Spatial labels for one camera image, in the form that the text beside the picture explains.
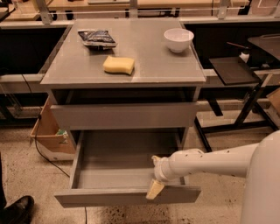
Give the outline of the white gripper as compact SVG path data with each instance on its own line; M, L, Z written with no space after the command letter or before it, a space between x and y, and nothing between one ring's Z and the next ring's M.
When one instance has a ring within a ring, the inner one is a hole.
M156 179L153 179L150 182L150 187L146 194L147 200L154 200L165 188L163 183L167 183L175 179L175 174L172 172L169 159L167 157L154 157L153 164Z

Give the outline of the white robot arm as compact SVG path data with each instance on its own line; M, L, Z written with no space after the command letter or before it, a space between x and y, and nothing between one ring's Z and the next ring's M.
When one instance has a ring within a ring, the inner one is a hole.
M153 156L155 178L146 194L155 199L176 178L205 172L245 178L240 224L280 224L280 130L260 143L205 153L180 150Z

